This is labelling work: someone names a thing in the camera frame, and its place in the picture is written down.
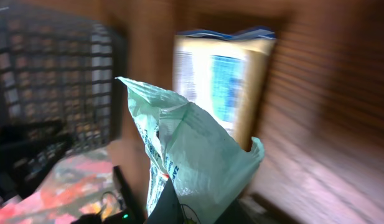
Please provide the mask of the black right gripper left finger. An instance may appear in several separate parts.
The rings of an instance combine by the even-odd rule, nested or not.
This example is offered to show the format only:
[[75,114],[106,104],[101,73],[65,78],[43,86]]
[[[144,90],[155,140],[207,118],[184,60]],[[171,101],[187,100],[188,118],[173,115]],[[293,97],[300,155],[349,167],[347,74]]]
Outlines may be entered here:
[[183,224],[184,216],[171,179],[166,182],[164,190],[145,224]]

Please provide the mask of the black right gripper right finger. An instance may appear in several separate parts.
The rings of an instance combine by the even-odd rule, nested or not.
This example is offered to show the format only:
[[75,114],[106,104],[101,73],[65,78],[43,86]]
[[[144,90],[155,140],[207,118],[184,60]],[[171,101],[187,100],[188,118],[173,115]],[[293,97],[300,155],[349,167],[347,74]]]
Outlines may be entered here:
[[243,209],[241,203],[234,200],[220,215],[215,224],[255,224],[255,222]]

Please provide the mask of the mint green snack packet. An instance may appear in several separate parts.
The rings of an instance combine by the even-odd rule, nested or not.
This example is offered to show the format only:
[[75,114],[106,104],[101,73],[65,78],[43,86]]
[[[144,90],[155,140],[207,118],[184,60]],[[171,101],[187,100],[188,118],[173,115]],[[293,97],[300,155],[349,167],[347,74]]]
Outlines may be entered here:
[[215,223],[252,180],[265,156],[250,151],[204,109],[178,93],[125,77],[128,108],[151,161],[146,210],[153,212],[171,179],[184,223]]

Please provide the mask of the cream blue snack bag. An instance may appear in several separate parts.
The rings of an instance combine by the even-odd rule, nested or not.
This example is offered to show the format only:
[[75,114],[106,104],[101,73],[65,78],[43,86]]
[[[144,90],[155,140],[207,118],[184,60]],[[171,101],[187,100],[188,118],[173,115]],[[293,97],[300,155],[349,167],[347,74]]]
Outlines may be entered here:
[[276,34],[198,29],[175,37],[173,88],[206,110],[247,151]]

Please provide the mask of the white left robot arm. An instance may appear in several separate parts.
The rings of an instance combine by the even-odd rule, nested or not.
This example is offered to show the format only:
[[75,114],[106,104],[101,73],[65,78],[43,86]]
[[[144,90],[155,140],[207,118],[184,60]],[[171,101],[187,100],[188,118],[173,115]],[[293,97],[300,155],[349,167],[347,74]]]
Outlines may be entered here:
[[61,120],[0,127],[0,207],[39,188],[73,146],[73,136],[64,129]]

